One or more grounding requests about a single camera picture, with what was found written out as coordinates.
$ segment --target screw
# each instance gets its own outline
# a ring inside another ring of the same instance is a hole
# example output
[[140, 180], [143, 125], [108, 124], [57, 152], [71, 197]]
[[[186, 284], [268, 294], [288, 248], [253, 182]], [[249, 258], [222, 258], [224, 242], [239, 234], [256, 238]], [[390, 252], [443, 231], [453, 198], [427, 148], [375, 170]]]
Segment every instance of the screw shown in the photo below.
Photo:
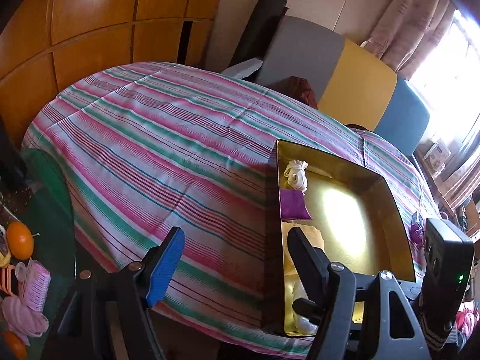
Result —
[[393, 279], [393, 275], [390, 271], [381, 271], [380, 272], [380, 277], [383, 279], [383, 280], [391, 280]]
[[330, 267], [334, 270], [334, 271], [337, 271], [337, 272], [341, 272], [342, 270], [345, 269], [345, 267], [343, 266], [343, 264], [339, 263], [339, 262], [333, 262], [330, 264]]
[[128, 269], [132, 272], [136, 272], [142, 268], [142, 263], [140, 261], [134, 261], [128, 264]]
[[80, 278], [82, 280], [86, 280], [86, 279], [90, 278], [90, 276], [92, 276], [92, 273], [88, 269], [85, 269], [84, 271], [80, 272]]

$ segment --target rolled mat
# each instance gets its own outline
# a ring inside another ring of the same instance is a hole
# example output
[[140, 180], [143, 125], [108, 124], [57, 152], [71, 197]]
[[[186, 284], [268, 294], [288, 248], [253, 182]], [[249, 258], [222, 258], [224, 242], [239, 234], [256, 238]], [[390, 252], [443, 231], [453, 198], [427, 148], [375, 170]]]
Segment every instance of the rolled mat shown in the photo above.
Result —
[[238, 42], [230, 66], [265, 56], [280, 19], [285, 15], [286, 0], [258, 0]]

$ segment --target pink brush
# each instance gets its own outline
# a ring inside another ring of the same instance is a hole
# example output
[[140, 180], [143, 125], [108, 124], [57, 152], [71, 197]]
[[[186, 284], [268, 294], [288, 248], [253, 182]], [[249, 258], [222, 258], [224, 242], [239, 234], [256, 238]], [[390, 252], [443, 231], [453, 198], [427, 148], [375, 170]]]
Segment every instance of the pink brush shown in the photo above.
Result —
[[50, 272], [36, 259], [30, 259], [28, 266], [19, 262], [15, 267], [19, 281], [19, 298], [33, 311], [42, 312], [50, 284]]

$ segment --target white object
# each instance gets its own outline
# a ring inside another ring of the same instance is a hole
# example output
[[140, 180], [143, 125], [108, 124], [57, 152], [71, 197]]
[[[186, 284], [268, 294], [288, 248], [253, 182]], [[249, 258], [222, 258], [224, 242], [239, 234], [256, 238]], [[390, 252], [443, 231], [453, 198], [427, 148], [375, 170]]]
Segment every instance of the white object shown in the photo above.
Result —
[[424, 155], [423, 159], [427, 159], [430, 162], [431, 168], [435, 172], [440, 172], [445, 168], [445, 161], [450, 157], [450, 150], [447, 145], [439, 139], [430, 150]]
[[[308, 299], [307, 293], [305, 292], [305, 288], [303, 288], [300, 278], [298, 278], [298, 281], [293, 286], [293, 300], [295, 301], [298, 298]], [[293, 321], [300, 334], [314, 335], [317, 333], [318, 326], [310, 323], [308, 318], [302, 317], [296, 312], [293, 312]]]
[[305, 169], [308, 164], [305, 161], [292, 160], [286, 166], [283, 175], [287, 177], [287, 183], [294, 189], [305, 192], [307, 190], [307, 177]]
[[222, 71], [222, 74], [235, 79], [243, 79], [256, 72], [262, 67], [262, 65], [263, 61], [261, 59], [252, 58], [247, 61], [240, 62], [239, 64], [230, 66], [228, 69]]

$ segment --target blue gripper pad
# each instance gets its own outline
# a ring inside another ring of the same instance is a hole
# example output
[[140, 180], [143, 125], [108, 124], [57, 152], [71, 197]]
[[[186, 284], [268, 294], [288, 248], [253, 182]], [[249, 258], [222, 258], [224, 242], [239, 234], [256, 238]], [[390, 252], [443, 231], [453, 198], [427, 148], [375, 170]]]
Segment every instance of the blue gripper pad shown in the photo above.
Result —
[[172, 227], [162, 244], [152, 247], [143, 258], [145, 269], [141, 282], [146, 289], [148, 307], [163, 300], [170, 280], [185, 248], [185, 234], [180, 227]]

